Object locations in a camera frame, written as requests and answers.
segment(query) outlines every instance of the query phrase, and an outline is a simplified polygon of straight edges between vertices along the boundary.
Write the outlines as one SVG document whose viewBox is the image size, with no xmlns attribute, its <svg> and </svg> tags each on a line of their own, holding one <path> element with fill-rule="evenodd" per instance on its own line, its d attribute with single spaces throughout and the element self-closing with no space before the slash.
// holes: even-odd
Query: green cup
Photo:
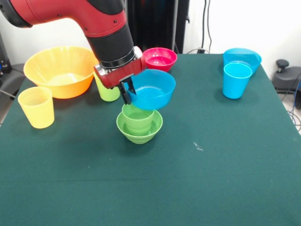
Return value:
<svg viewBox="0 0 301 226">
<path fill-rule="evenodd" d="M 123 105 L 122 113 L 127 130 L 134 136 L 145 136 L 151 129 L 154 111 L 141 110 L 134 105 Z"/>
<path fill-rule="evenodd" d="M 97 75 L 95 73 L 94 74 L 94 78 L 96 81 L 96 85 L 98 88 L 98 92 L 100 95 L 100 98 L 104 101 L 115 101 L 120 97 L 120 91 L 117 87 L 113 88 L 113 89 L 107 89 L 106 87 L 103 86 L 102 82 L 100 81 L 100 79 L 97 77 Z"/>
<path fill-rule="evenodd" d="M 132 141 L 135 144 L 141 145 L 141 144 L 145 144 L 145 143 L 149 142 L 160 131 L 160 129 L 162 128 L 162 125 L 163 125 L 163 118 L 158 111 L 155 111 L 154 115 L 153 115 L 153 121 L 151 123 L 150 131 L 145 136 L 134 136 L 134 135 L 130 134 L 130 132 L 128 131 L 128 128 L 126 126 L 126 117 L 124 116 L 123 113 L 120 113 L 118 115 L 116 123 L 117 123 L 117 127 L 120 130 L 120 132 L 127 139 L 129 139 L 130 141 Z"/>
</svg>

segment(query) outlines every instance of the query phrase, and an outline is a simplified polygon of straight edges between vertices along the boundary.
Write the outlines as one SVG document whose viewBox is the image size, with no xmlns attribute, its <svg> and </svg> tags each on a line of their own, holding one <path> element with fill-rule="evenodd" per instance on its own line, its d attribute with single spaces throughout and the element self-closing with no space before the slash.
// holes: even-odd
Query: stacked cups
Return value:
<svg viewBox="0 0 301 226">
<path fill-rule="evenodd" d="M 135 144 L 145 144 L 159 132 L 163 119 L 156 110 L 146 111 L 134 105 L 123 105 L 116 123 L 127 139 Z"/>
</svg>

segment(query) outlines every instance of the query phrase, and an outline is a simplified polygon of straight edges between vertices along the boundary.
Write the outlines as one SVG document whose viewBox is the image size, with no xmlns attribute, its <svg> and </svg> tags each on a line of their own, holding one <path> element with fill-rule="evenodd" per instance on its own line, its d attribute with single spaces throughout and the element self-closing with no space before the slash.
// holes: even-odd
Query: table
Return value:
<svg viewBox="0 0 301 226">
<path fill-rule="evenodd" d="M 94 82 L 54 100 L 47 129 L 15 101 L 0 129 L 1 225 L 301 225 L 301 139 L 263 68 L 239 100 L 222 95 L 222 55 L 179 55 L 171 74 L 145 145 L 118 131 L 122 99 L 102 101 Z"/>
</svg>

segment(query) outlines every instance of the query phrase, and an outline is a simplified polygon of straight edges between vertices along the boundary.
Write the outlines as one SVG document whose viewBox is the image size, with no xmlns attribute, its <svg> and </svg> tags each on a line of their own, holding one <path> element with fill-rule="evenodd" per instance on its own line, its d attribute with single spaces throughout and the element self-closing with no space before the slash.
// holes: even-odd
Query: plastic cup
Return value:
<svg viewBox="0 0 301 226">
<path fill-rule="evenodd" d="M 241 63 L 230 63 L 224 67 L 222 93 L 230 99 L 242 97 L 252 76 L 252 69 Z"/>
<path fill-rule="evenodd" d="M 163 125 L 163 118 L 160 115 L 159 112 L 154 112 L 154 118 L 152 122 L 151 129 L 149 133 L 145 136 L 135 136 L 131 135 L 126 127 L 125 124 L 125 116 L 123 113 L 120 113 L 117 117 L 116 124 L 120 132 L 130 141 L 132 141 L 135 144 L 145 144 L 149 142 L 151 139 L 154 138 L 154 136 L 160 131 Z"/>
<path fill-rule="evenodd" d="M 125 117 L 127 130 L 131 135 L 144 136 L 151 129 L 154 111 L 141 110 L 134 105 L 123 105 L 122 113 Z"/>
<path fill-rule="evenodd" d="M 120 91 L 117 87 L 115 87 L 113 89 L 107 89 L 95 73 L 94 73 L 94 78 L 96 81 L 96 85 L 98 88 L 100 98 L 102 100 L 111 102 L 111 101 L 117 100 L 120 97 Z"/>
<path fill-rule="evenodd" d="M 32 87 L 24 90 L 18 102 L 29 123 L 37 129 L 50 126 L 55 120 L 52 92 L 45 87 Z"/>
</svg>

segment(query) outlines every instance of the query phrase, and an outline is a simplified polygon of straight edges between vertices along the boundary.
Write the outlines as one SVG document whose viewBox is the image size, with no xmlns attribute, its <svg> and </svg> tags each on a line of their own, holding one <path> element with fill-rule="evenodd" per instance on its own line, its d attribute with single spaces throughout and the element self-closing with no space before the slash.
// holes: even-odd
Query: blue cup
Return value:
<svg viewBox="0 0 301 226">
<path fill-rule="evenodd" d="M 227 64 L 224 67 L 222 93 L 230 99 L 241 98 L 252 74 L 252 69 L 245 64 Z"/>
<path fill-rule="evenodd" d="M 229 63 L 242 63 L 249 66 L 253 74 L 261 63 L 261 56 L 247 48 L 231 48 L 223 54 L 224 66 Z"/>
</svg>

